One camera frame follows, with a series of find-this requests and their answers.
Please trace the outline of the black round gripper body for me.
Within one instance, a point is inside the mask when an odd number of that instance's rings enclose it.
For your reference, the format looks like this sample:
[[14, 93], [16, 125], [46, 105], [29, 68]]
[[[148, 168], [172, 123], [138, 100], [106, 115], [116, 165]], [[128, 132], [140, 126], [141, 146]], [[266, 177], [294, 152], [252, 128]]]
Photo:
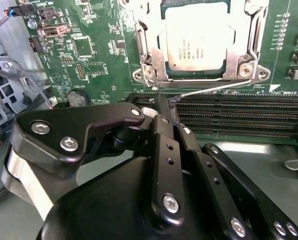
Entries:
[[127, 160], [62, 196], [40, 230], [42, 240], [223, 240], [200, 178], [183, 173], [185, 220], [159, 230], [147, 221], [151, 170]]

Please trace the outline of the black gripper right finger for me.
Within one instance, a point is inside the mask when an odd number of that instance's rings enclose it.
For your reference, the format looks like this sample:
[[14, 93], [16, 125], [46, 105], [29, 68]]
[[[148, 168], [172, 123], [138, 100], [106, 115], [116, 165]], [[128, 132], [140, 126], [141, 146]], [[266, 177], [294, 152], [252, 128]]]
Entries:
[[170, 104], [184, 152], [202, 178], [218, 240], [298, 240], [297, 225], [226, 155], [213, 144], [200, 147], [194, 133], [180, 123]]

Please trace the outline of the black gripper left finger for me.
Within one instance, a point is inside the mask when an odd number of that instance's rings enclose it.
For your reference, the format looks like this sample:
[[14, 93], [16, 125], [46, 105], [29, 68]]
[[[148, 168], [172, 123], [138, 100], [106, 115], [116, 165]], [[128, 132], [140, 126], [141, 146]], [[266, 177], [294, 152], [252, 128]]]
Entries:
[[152, 161], [150, 213], [180, 222], [184, 190], [174, 111], [174, 103], [157, 94], [150, 108], [124, 101], [33, 111], [17, 117], [13, 160], [23, 164], [18, 179], [42, 219], [77, 187], [81, 165], [128, 150]]

